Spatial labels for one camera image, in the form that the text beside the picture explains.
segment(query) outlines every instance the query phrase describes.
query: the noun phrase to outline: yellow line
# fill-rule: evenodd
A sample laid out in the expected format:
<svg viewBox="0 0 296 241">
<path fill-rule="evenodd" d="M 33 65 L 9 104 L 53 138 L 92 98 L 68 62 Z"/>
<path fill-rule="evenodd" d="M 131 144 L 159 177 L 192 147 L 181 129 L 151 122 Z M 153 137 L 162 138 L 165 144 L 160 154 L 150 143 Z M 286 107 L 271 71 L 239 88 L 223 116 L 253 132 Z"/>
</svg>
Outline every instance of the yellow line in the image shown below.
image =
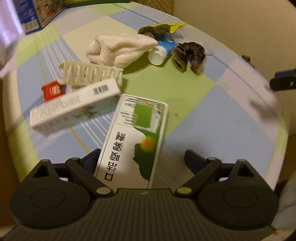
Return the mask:
<svg viewBox="0 0 296 241">
<path fill-rule="evenodd" d="M 69 129 L 72 131 L 73 135 L 75 136 L 75 138 L 77 139 L 77 141 L 79 142 L 79 144 L 82 146 L 83 150 L 88 154 L 89 150 L 87 149 L 87 147 L 85 146 L 85 144 L 82 142 L 82 140 L 79 138 L 79 136 L 76 134 L 76 132 L 74 131 L 73 127 L 69 127 Z"/>
<path fill-rule="evenodd" d="M 46 79 L 46 76 L 45 76 L 45 73 L 44 73 L 44 70 L 43 70 L 43 67 L 42 67 L 42 64 L 41 64 L 41 61 L 40 61 L 40 58 L 39 58 L 39 52 L 38 52 L 38 48 L 37 48 L 37 42 L 36 42 L 36 36 L 35 36 L 35 33 L 33 34 L 34 35 L 34 41 L 35 41 L 35 46 L 36 46 L 36 51 L 37 51 L 37 59 L 38 59 L 38 62 L 39 62 L 39 65 L 40 65 L 40 68 L 41 68 L 41 71 L 42 71 L 42 75 L 43 75 L 43 78 L 45 80 L 45 83 L 47 84 L 48 81 Z M 71 130 L 71 132 L 73 133 L 74 137 L 76 138 L 76 140 L 79 142 L 79 144 L 82 146 L 83 150 L 88 154 L 90 153 L 89 150 L 87 149 L 87 147 L 85 146 L 85 144 L 82 142 L 82 140 L 79 138 L 79 136 L 76 134 L 76 132 L 74 131 L 74 129 L 72 127 L 69 127 L 69 129 Z"/>
</svg>

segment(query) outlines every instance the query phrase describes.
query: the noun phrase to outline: beige plastic soap dish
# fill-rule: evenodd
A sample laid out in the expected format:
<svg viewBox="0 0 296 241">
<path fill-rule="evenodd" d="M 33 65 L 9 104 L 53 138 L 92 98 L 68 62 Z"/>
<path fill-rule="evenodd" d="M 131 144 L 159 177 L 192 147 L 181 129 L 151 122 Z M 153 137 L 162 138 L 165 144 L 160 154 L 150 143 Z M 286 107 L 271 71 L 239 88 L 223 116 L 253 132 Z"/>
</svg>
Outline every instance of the beige plastic soap dish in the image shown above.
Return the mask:
<svg viewBox="0 0 296 241">
<path fill-rule="evenodd" d="M 65 60 L 60 63 L 59 68 L 64 70 L 63 77 L 57 79 L 60 85 L 79 88 L 102 80 L 115 78 L 118 85 L 122 86 L 123 69 L 114 66 Z"/>
</svg>

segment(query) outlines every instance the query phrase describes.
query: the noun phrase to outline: blue box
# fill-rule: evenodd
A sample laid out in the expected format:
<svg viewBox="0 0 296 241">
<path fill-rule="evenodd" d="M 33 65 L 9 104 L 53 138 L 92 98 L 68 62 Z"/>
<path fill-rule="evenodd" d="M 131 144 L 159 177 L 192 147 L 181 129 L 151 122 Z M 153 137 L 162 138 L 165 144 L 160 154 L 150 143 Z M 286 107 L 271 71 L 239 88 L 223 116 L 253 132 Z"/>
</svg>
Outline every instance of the blue box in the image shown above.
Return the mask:
<svg viewBox="0 0 296 241">
<path fill-rule="evenodd" d="M 26 34 L 44 28 L 64 9 L 63 0 L 13 0 Z"/>
</svg>

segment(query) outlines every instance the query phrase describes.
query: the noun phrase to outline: checkered tablecloth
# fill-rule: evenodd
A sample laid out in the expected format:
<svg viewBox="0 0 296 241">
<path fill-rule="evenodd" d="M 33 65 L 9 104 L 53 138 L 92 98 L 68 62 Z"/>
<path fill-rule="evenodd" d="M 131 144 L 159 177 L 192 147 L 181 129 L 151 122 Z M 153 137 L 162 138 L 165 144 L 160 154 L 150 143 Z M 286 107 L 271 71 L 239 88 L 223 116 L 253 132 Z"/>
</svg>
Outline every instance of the checkered tablecloth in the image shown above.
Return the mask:
<svg viewBox="0 0 296 241">
<path fill-rule="evenodd" d="M 42 31 L 22 38 L 15 68 L 4 79 L 4 119 L 15 168 L 22 180 L 40 159 L 59 163 L 101 148 L 113 113 L 44 137 L 29 125 L 30 109 L 43 102 L 41 86 L 62 75 L 64 59 L 89 60 L 85 51 L 98 34 L 136 33 L 180 20 L 137 3 L 99 4 L 62 11 Z M 274 187 L 286 150 L 288 124 L 268 82 L 218 41 L 211 42 L 203 74 L 181 73 L 172 59 L 162 67 L 147 55 L 124 70 L 124 92 L 169 104 L 169 116 L 153 187 L 176 188 L 193 174 L 184 153 L 234 163 L 247 159 Z"/>
</svg>

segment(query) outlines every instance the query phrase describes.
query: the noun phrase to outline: medicine box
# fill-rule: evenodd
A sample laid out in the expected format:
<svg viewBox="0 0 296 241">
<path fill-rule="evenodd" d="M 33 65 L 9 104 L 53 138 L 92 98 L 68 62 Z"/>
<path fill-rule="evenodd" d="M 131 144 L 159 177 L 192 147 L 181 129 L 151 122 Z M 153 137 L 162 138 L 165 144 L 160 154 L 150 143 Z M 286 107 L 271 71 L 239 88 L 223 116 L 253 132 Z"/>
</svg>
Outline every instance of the medicine box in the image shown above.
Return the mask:
<svg viewBox="0 0 296 241">
<path fill-rule="evenodd" d="M 49 135 L 116 109 L 121 91 L 114 78 L 66 93 L 30 110 L 30 126 Z"/>
<path fill-rule="evenodd" d="M 26 34 L 41 30 L 64 9 L 63 0 L 13 0 Z"/>
<path fill-rule="evenodd" d="M 167 103 L 123 94 L 94 176 L 114 191 L 151 188 L 167 113 Z"/>
</svg>

